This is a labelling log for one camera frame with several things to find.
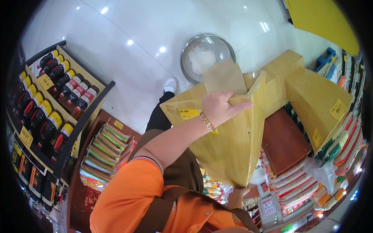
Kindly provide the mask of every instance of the black pants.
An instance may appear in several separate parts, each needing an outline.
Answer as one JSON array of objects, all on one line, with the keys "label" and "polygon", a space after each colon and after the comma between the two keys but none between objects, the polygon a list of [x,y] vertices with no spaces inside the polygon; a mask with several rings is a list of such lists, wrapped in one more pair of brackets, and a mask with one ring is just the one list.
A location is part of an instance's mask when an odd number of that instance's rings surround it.
[{"label": "black pants", "polygon": [[169,91],[163,94],[163,96],[159,99],[159,103],[150,115],[149,123],[146,127],[145,132],[150,129],[160,129],[166,131],[171,128],[171,122],[168,120],[168,118],[166,117],[166,115],[164,114],[159,105],[161,103],[166,102],[174,96],[175,94]]}]

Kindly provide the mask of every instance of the black shelf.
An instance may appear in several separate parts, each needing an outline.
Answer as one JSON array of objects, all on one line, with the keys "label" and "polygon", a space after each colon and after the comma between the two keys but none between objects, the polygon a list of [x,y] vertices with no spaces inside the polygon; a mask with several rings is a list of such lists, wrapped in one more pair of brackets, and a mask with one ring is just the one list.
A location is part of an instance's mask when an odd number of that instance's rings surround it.
[{"label": "black shelf", "polygon": [[[79,120],[77,121],[77,124],[76,126],[74,127],[72,133],[70,134],[69,138],[67,139],[66,143],[65,143],[65,146],[63,147],[62,151],[61,151],[61,154],[60,154],[60,157],[58,158],[57,162],[54,163],[53,161],[51,161],[50,158],[48,158],[37,146],[36,144],[31,144],[30,148],[26,148],[24,147],[25,149],[24,150],[28,150],[28,152],[38,161],[40,162],[41,165],[43,165],[49,172],[51,172],[57,179],[63,179],[64,175],[63,175],[63,168],[65,166],[65,163],[67,161],[67,158],[70,156],[71,154],[71,150],[72,150],[72,147],[75,143],[75,141],[77,140],[80,132],[83,130],[83,128],[87,125],[91,115],[93,114],[93,112],[96,110],[96,108],[98,107],[98,105],[100,104],[100,102],[103,100],[103,98],[107,95],[107,93],[115,86],[115,82],[114,81],[111,81],[109,84],[106,84],[102,79],[100,79],[96,74],[94,74],[93,72],[91,72],[91,70],[89,70],[87,68],[87,66],[85,66],[81,61],[79,61],[74,55],[72,55],[68,50],[66,50],[66,48],[64,48],[63,46],[66,45],[66,41],[61,41],[57,44],[54,44],[44,50],[42,50],[41,52],[39,52],[38,54],[34,55],[32,58],[30,58],[29,60],[27,60],[24,64],[21,65],[21,67],[19,68],[19,73],[21,73],[24,68],[25,68],[25,65],[28,65],[30,66],[31,64],[33,64],[35,61],[37,61],[39,58],[43,57],[44,55],[50,53],[51,51],[55,50],[57,48],[57,46],[60,46],[60,48],[65,51],[72,59],[74,59],[74,61],[76,61],[85,71],[87,71],[90,75],[92,75],[96,80],[98,80],[102,85],[105,86],[104,90],[95,98],[95,100],[90,104],[89,108],[87,108],[87,110],[85,111],[85,113],[79,118]],[[8,118],[14,128],[14,130],[17,132],[18,136],[21,132],[21,129],[22,129],[22,126],[21,124],[18,122],[18,120],[16,119],[16,117],[14,116],[13,112],[7,108],[7,114],[8,114]]]}]

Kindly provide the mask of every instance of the white sneaker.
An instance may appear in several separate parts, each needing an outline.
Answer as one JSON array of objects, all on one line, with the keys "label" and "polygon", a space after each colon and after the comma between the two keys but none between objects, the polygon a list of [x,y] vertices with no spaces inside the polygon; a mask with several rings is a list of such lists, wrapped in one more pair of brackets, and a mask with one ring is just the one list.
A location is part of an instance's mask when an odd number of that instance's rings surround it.
[{"label": "white sneaker", "polygon": [[163,86],[164,93],[170,91],[176,95],[178,89],[178,81],[175,78],[167,79],[166,83]]}]

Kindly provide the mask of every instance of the hand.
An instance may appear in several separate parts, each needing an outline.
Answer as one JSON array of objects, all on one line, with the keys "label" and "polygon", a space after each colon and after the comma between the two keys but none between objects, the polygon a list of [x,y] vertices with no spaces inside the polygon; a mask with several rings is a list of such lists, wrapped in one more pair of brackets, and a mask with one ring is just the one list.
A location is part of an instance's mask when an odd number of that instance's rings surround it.
[{"label": "hand", "polygon": [[234,106],[228,103],[228,100],[234,95],[234,91],[211,91],[202,98],[202,109],[207,119],[214,127],[217,127],[237,113],[251,108],[254,104],[250,101],[236,104]]}]

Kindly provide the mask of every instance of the beaded bracelet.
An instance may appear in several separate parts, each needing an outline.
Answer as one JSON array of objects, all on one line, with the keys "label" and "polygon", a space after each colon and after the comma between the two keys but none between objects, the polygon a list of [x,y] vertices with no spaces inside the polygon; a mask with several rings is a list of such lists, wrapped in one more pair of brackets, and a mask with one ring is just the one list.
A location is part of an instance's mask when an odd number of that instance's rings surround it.
[{"label": "beaded bracelet", "polygon": [[216,130],[216,128],[211,124],[211,122],[208,121],[206,115],[203,112],[200,112],[198,115],[200,116],[200,119],[203,121],[203,123],[205,123],[205,125],[211,132],[214,132]]}]

